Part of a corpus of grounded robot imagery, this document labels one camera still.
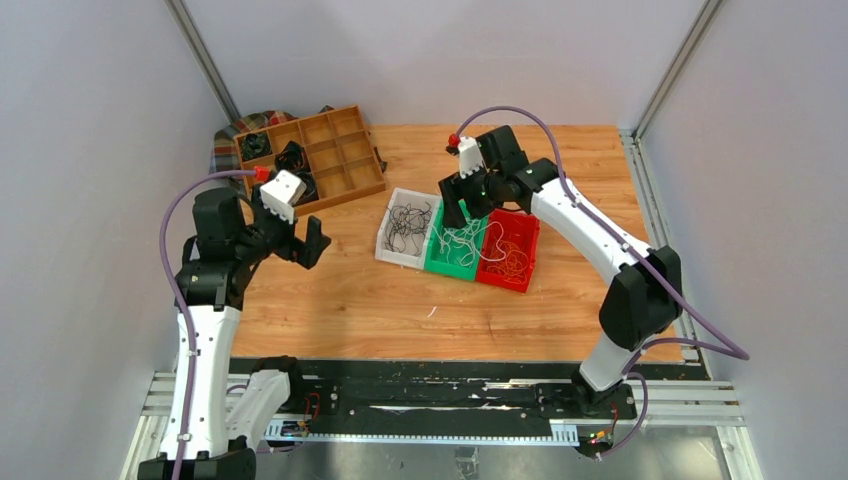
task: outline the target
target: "wooden table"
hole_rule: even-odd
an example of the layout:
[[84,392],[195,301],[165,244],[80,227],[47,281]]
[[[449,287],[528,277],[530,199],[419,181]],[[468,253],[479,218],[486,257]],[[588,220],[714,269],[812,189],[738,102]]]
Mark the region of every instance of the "wooden table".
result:
[[[245,298],[234,356],[345,359],[580,361],[598,339],[606,286],[564,238],[542,225],[526,294],[401,268],[374,259],[394,187],[438,194],[457,169],[444,151],[454,125],[370,128],[389,166],[388,189],[316,212],[333,243],[306,271],[277,258],[259,268]],[[492,127],[473,127],[479,135]],[[614,127],[553,127],[566,171],[622,228],[647,234]],[[515,127],[530,161],[553,159],[537,127]],[[305,219],[299,224],[304,235]],[[432,316],[428,315],[437,307]],[[645,361],[682,360],[674,345]]]

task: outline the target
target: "white wall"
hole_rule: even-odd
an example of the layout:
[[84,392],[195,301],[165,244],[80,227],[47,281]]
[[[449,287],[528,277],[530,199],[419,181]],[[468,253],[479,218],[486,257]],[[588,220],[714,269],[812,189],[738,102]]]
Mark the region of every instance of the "white wall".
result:
[[242,114],[358,103],[370,123],[459,123],[508,103],[629,128],[702,1],[186,3]]
[[649,132],[695,304],[752,360],[767,479],[845,478],[848,3],[729,1]]
[[176,352],[159,221],[224,123],[164,2],[0,6],[3,478],[117,477]]

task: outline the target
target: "tangled cable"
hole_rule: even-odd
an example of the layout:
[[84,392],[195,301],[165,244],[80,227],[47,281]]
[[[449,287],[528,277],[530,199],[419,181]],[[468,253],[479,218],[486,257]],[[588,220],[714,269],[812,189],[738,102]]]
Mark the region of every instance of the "tangled cable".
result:
[[[482,235],[483,232],[492,225],[501,227],[501,234],[495,242],[495,248],[501,252],[500,258],[486,258],[483,256],[483,252],[477,248],[477,236]],[[468,250],[468,253],[460,257],[457,262],[457,264],[461,267],[470,267],[474,263],[475,256],[488,262],[500,262],[506,259],[506,251],[500,247],[501,239],[503,239],[504,235],[504,228],[500,222],[491,222],[487,225],[483,225],[482,219],[477,220],[472,218],[468,220],[468,224],[463,228],[446,228],[441,235],[439,234],[439,230],[434,228],[433,234],[435,234],[436,238],[439,240],[439,253],[445,256],[448,263],[453,263],[450,261],[450,255],[451,251],[454,251],[454,249],[458,250],[460,253],[465,249]]]
[[508,240],[499,241],[495,243],[495,246],[498,250],[504,252],[504,258],[487,260],[483,265],[483,271],[498,274],[508,283],[525,283],[527,281],[527,267],[530,266],[530,259],[527,254],[521,251],[521,247]]
[[[390,252],[407,253],[407,240],[410,240],[415,246],[415,256],[421,255],[421,248],[424,246],[424,237],[427,235],[427,228],[430,226],[430,219],[433,217],[433,207],[426,203],[427,209],[414,208],[411,204],[396,205],[391,208],[389,214],[389,224],[386,225],[386,238],[383,246]],[[395,242],[399,241],[403,244],[400,248]]]

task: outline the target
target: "wooden compartment box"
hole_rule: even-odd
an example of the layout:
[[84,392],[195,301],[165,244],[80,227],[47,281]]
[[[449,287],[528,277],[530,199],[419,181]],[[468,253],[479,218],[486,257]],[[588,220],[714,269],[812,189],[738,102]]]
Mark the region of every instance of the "wooden compartment box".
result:
[[[263,133],[271,143],[271,155],[245,161],[241,151],[243,138]],[[246,170],[256,166],[274,168],[274,157],[289,141],[297,142],[306,151],[306,161],[318,190],[317,200],[295,207],[298,215],[386,189],[380,163],[356,105],[237,135],[239,163]],[[254,178],[246,177],[244,182],[250,191]]]

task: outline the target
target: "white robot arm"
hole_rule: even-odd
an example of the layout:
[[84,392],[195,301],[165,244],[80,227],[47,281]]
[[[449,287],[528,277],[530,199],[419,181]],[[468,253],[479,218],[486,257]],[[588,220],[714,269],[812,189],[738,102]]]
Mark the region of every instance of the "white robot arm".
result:
[[[290,398],[300,401],[293,395],[301,381],[297,360],[277,357],[260,360],[246,392],[229,414],[225,411],[230,351],[244,292],[259,263],[275,254],[312,268],[330,244],[314,217],[308,220],[306,240],[295,236],[294,204],[304,189],[303,182],[286,171],[254,187],[250,226],[235,190],[215,188],[195,197],[197,236],[187,242],[183,266],[175,277],[191,319],[184,312],[177,316],[174,403],[161,453],[139,465],[139,480],[253,479],[255,450],[271,418]],[[189,258],[192,245],[199,253],[196,259]],[[188,321],[193,328],[188,328]],[[188,338],[192,330],[194,342]],[[182,426],[185,415],[187,429]],[[190,467],[183,469],[183,464]]]
[[459,171],[439,182],[446,227],[465,225],[459,200],[465,201],[474,218],[488,215],[504,202],[515,202],[565,237],[610,286],[600,311],[601,337],[572,379],[582,388],[586,402],[603,400],[621,383],[624,370],[641,345],[665,330],[681,308],[642,270],[630,250],[587,210],[627,239],[627,246],[663,272],[678,291],[679,257],[670,247],[653,250],[633,238],[566,180],[572,194],[569,196],[553,162],[541,159],[529,163],[509,126],[476,138],[453,136],[448,151],[459,157]]

